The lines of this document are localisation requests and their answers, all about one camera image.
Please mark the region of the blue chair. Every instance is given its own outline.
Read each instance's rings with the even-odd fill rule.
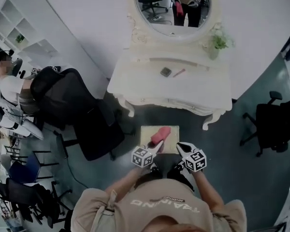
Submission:
[[[14,158],[27,158],[25,165],[20,161],[15,161],[9,169],[9,176],[12,180],[18,183],[34,183],[37,179],[49,179],[52,176],[38,177],[41,167],[58,165],[59,163],[42,164],[39,162],[35,153],[46,153],[50,151],[33,151],[28,157],[14,157]]]

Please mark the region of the dark pants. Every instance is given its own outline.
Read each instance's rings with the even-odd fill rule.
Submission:
[[[162,173],[159,170],[153,170],[152,172],[140,177],[135,183],[135,188],[148,181],[160,180],[162,177]],[[192,184],[190,184],[190,182],[177,169],[171,169],[167,174],[167,178],[177,180],[187,185],[192,191],[194,191]]]
[[[198,28],[199,22],[201,19],[201,6],[199,6],[198,8],[192,8],[182,3],[182,7],[183,7],[184,15],[177,16],[176,6],[173,5],[174,25],[183,26],[185,22],[186,14],[188,14],[188,27]]]

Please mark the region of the ornate table leg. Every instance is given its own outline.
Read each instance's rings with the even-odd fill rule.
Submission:
[[[223,115],[226,111],[221,111],[221,110],[216,110],[213,112],[213,114],[206,118],[204,123],[203,123],[203,127],[202,129],[207,131],[208,130],[208,124],[212,124],[215,123],[219,120],[220,116]]]
[[[125,98],[122,95],[114,95],[117,99],[119,104],[123,107],[129,110],[129,117],[134,117],[134,107],[125,100]]]

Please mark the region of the pink object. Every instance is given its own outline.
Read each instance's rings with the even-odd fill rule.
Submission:
[[[177,72],[173,77],[176,77],[177,75],[183,73],[185,71],[185,69],[182,69],[181,71]]]
[[[182,5],[180,4],[180,2],[176,2],[175,3],[175,6],[176,6],[176,15],[177,15],[177,17],[178,16],[184,16],[184,11],[183,11],[183,7],[182,7]]]
[[[170,135],[170,133],[171,133],[171,128],[168,126],[164,126],[164,127],[161,127],[155,135],[152,135],[150,139],[154,145],[157,145],[162,140],[165,141],[165,139]]]

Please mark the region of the man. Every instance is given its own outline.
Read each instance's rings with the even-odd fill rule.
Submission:
[[[32,79],[35,75],[20,79],[12,76],[12,58],[0,52],[0,92],[1,95],[14,105],[20,104],[25,114],[33,114],[39,110],[30,92]]]
[[[201,0],[172,0],[174,25],[183,26],[188,14],[188,27],[199,27]]]
[[[134,168],[105,191],[85,190],[74,208],[71,231],[245,232],[242,202],[224,204],[201,171],[192,173],[201,199],[195,197],[181,174],[184,168],[180,161],[163,179],[153,163],[150,173],[142,177],[143,169]],[[128,193],[134,185],[135,190]]]

